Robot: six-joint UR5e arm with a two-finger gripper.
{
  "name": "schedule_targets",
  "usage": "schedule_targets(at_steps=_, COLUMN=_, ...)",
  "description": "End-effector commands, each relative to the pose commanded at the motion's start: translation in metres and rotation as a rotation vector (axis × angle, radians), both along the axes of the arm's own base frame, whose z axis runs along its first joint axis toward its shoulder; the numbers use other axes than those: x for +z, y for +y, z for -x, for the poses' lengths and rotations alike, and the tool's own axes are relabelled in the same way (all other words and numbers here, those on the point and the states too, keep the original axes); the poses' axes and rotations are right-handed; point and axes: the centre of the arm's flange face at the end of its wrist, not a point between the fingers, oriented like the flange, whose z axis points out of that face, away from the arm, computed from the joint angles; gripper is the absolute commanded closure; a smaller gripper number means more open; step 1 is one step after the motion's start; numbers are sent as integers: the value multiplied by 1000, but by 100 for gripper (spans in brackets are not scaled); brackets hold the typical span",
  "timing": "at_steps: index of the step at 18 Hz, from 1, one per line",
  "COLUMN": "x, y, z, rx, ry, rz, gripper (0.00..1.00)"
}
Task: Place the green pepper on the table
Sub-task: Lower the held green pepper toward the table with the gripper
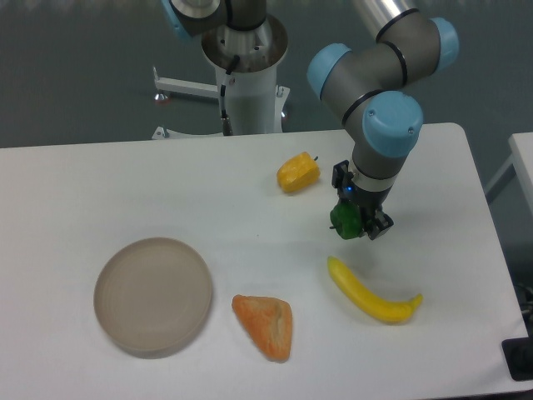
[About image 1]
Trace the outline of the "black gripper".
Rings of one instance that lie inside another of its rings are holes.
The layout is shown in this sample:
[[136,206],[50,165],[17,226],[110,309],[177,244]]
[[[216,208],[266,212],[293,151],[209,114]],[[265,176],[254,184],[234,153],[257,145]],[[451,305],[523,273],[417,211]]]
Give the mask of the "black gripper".
[[340,201],[353,203],[369,214],[364,228],[370,240],[381,237],[392,228],[392,218],[381,209],[391,190],[391,178],[368,177],[353,162],[345,160],[333,166],[331,185]]

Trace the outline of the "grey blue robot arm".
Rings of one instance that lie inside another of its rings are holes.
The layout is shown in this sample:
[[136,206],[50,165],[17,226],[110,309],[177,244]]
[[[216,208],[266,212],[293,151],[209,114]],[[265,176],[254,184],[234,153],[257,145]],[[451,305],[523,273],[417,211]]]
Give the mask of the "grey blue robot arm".
[[[165,1],[162,7],[176,35],[201,38],[216,74],[223,134],[279,131],[276,69],[288,36],[267,4]],[[392,227],[382,205],[423,124],[419,103],[403,88],[449,67],[459,38],[449,22],[425,17],[411,1],[358,1],[355,7],[374,37],[373,48],[355,53],[330,44],[313,57],[306,76],[354,142],[350,159],[332,170],[338,202],[331,226],[344,239],[375,239]]]

